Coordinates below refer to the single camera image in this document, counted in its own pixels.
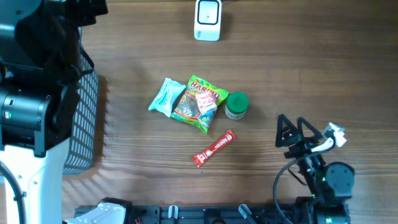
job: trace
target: white device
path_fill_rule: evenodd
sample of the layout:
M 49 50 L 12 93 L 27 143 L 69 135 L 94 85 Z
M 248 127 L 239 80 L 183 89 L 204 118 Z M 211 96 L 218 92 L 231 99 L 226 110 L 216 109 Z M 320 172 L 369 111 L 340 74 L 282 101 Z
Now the white device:
M 196 40 L 217 41 L 221 32 L 220 0 L 197 0 L 194 36 Z

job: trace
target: light blue packet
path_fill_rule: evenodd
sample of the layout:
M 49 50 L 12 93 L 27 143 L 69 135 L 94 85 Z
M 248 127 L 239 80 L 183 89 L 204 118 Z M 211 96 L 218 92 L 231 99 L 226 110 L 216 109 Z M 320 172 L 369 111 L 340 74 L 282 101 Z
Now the light blue packet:
M 148 107 L 148 110 L 156 109 L 170 117 L 172 115 L 174 101 L 181 92 L 185 90 L 185 87 L 185 85 L 181 85 L 176 81 L 166 78 L 159 93 Z

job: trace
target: wood grain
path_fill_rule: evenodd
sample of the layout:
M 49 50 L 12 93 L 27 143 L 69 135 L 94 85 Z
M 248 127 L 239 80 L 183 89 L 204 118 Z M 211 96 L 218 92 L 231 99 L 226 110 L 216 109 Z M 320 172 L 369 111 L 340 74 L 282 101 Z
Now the wood grain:
M 136 205 L 270 202 L 274 178 L 288 162 L 285 149 L 274 147 L 276 118 L 285 113 L 319 129 L 329 121 L 347 129 L 346 147 L 325 159 L 356 169 L 353 223 L 398 219 L 396 3 L 226 2 L 219 42 L 194 40 L 194 2 L 108 7 L 107 16 L 83 30 L 100 75 L 96 163 L 64 178 L 64 218 L 104 197 Z M 186 83 L 192 75 L 245 92 L 251 101 L 245 118 L 232 121 L 220 110 L 203 134 L 148 112 L 164 78 Z M 238 140 L 197 168 L 192 156 L 228 129 Z M 283 202 L 308 195 L 289 175 L 278 191 Z

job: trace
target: plastic wrapper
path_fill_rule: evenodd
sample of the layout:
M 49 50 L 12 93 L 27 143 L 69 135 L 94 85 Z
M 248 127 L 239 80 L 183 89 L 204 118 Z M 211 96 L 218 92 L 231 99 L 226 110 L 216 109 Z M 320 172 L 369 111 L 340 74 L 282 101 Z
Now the plastic wrapper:
M 217 88 L 206 80 L 193 75 L 191 79 L 189 79 L 187 89 L 171 117 L 179 121 L 192 124 L 200 128 L 204 133 L 207 133 L 215 112 L 201 114 L 196 101 L 196 94 L 206 92 L 213 94 L 216 99 L 217 106 L 220 105 L 228 96 L 228 91 Z
M 203 152 L 193 157 L 194 163 L 200 167 L 202 166 L 211 156 L 213 156 L 217 150 L 221 149 L 231 141 L 236 139 L 235 133 L 232 130 L 228 130 L 217 142 L 212 144 L 210 147 L 205 149 Z
M 173 103 L 184 89 L 185 85 L 166 78 L 159 93 L 148 107 L 148 110 L 156 109 L 170 117 L 173 110 Z
M 215 112 L 217 110 L 215 97 L 209 91 L 206 93 L 198 93 L 197 103 L 199 111 L 202 115 L 208 115 L 209 113 Z

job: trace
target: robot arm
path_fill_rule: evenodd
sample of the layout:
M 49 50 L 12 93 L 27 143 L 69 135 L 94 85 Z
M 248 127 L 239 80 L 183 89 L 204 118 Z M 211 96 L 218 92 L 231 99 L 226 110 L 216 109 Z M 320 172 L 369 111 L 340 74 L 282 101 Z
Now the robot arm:
M 79 27 L 104 0 L 13 0 L 0 7 L 0 171 L 8 223 L 61 223 L 62 172 L 78 81 L 94 64 Z M 90 69 L 81 67 L 81 55 Z
M 306 125 L 314 135 L 305 137 L 301 124 Z M 321 133 L 303 118 L 298 119 L 296 128 L 284 114 L 279 116 L 275 145 L 289 147 L 289 152 L 285 153 L 286 159 L 295 158 L 278 173 L 273 187 L 276 208 L 287 223 L 321 224 L 327 223 L 326 218 L 334 220 L 333 223 L 349 223 L 348 209 L 344 202 L 352 197 L 354 169 L 342 162 L 326 164 L 321 155 L 335 146 L 341 147 L 345 142 L 344 129 L 333 123 Z M 282 213 L 278 205 L 276 187 L 282 173 L 294 164 L 299 166 L 312 198 L 297 198 L 296 207 L 301 209 L 302 215 L 295 216 L 292 221 Z

